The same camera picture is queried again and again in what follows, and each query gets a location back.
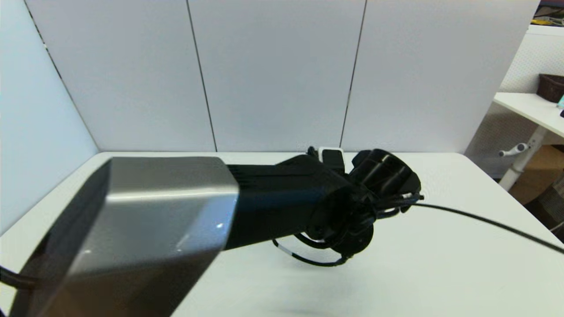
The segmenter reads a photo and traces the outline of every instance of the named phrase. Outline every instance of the brown basket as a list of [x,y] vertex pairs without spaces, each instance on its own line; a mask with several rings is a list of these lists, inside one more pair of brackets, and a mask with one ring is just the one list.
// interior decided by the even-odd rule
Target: brown basket
[[564,95],[564,76],[540,74],[539,80],[536,94],[550,102],[559,102]]

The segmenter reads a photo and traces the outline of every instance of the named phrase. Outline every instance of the white desk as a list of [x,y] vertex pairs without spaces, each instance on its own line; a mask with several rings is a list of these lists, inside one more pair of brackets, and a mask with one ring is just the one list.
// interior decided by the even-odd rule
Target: white desk
[[[0,238],[0,262],[19,271],[82,182],[112,155],[217,155],[232,164],[274,164],[295,154],[101,153]],[[398,156],[418,173],[426,202],[483,215],[559,244],[466,157]],[[347,154],[347,161],[352,157]],[[282,239],[303,256],[323,259],[320,250],[292,240]],[[6,312],[14,293],[0,287]],[[560,254],[465,217],[412,208],[378,221],[370,246],[340,267],[306,265],[270,242],[223,252],[174,316],[564,316],[563,298]]]
[[519,154],[499,183],[503,188],[509,190],[542,145],[547,131],[564,137],[564,118],[560,117],[562,110],[556,107],[556,103],[546,101],[536,94],[497,93],[493,100],[539,125],[527,142],[530,148]]

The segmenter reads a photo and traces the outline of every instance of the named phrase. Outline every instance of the panel seam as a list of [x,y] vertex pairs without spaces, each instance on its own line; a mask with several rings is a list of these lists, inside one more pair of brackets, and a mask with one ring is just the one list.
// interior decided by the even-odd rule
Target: panel seam
[[45,48],[45,51],[47,52],[47,56],[49,56],[49,59],[51,60],[51,64],[53,64],[53,67],[55,68],[55,71],[57,72],[57,75],[59,76],[59,79],[61,80],[61,83],[63,84],[63,87],[65,88],[65,91],[67,92],[67,95],[69,96],[69,99],[71,100],[70,102],[72,102],[74,110],[76,110],[76,113],[78,114],[78,117],[82,121],[82,125],[86,129],[86,132],[88,132],[90,139],[92,139],[92,142],[94,142],[94,146],[96,147],[96,150],[97,150],[96,152],[100,153],[100,151],[101,151],[100,145],[98,145],[98,142],[96,141],[96,139],[92,135],[92,132],[88,128],[88,125],[86,124],[86,121],[84,120],[84,117],[82,116],[82,113],[80,113],[80,111],[78,110],[78,107],[76,106],[76,102],[74,102],[74,98],[72,97],[72,94],[69,91],[67,84],[63,80],[63,77],[61,76],[61,73],[59,72],[59,69],[57,68],[57,65],[55,64],[53,57],[51,56],[51,52],[49,52],[49,48],[47,47],[47,44],[45,44],[45,40],[43,39],[43,36],[41,35],[41,32],[39,31],[39,27],[37,27],[37,23],[35,22],[35,19],[33,18],[33,14],[31,12],[31,10],[29,9],[27,0],[24,1],[24,4],[25,4],[25,8],[28,10],[29,16],[32,18],[33,25],[36,28],[37,34],[39,34],[39,38],[41,39],[41,42],[43,43],[43,47]]
[[347,113],[349,112],[349,104],[351,101],[351,92],[353,90],[353,80],[354,80],[354,72],[356,70],[356,60],[358,59],[358,50],[360,47],[360,37],[362,36],[362,29],[364,27],[364,16],[366,15],[366,5],[368,0],[364,0],[364,10],[362,11],[362,21],[360,22],[360,32],[358,34],[358,42],[356,44],[356,54],[354,56],[354,64],[352,65],[352,75],[351,75],[351,84],[349,86],[349,95],[347,97],[347,107],[345,108],[345,118],[343,119],[343,128],[341,130],[341,140],[339,141],[339,147],[343,146],[343,135],[345,134],[345,124],[347,122]]
[[213,138],[213,145],[217,152],[217,142],[215,141],[215,132],[213,130],[212,113],[208,102],[208,93],[206,92],[206,85],[204,83],[204,73],[202,72],[202,64],[200,63],[200,54],[198,53],[198,44],[196,43],[196,33],[194,32],[194,24],[192,23],[192,13],[190,12],[190,4],[186,0],[186,7],[188,8],[188,19],[190,20],[190,29],[192,30],[192,38],[194,40],[194,48],[196,50],[196,59],[198,59],[198,67],[200,68],[200,78],[202,80],[202,88],[204,89],[204,98],[206,99],[206,107],[208,109],[208,117],[210,120],[211,137]]

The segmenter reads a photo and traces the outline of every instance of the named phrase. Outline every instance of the pegboard wall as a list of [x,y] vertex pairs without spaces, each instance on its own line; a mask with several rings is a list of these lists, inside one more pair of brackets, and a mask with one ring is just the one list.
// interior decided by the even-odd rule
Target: pegboard wall
[[[564,28],[531,25],[499,88],[502,93],[536,92],[539,73],[564,75]],[[536,125],[520,115],[492,103],[465,155],[493,177],[500,177],[515,160],[500,158],[501,149],[526,142]],[[549,133],[545,144],[564,140]]]

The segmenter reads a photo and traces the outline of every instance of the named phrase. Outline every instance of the silver metal housing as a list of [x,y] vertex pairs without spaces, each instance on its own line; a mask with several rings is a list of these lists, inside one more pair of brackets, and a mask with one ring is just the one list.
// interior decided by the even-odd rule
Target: silver metal housing
[[49,316],[168,316],[227,241],[239,195],[217,157],[118,157]]

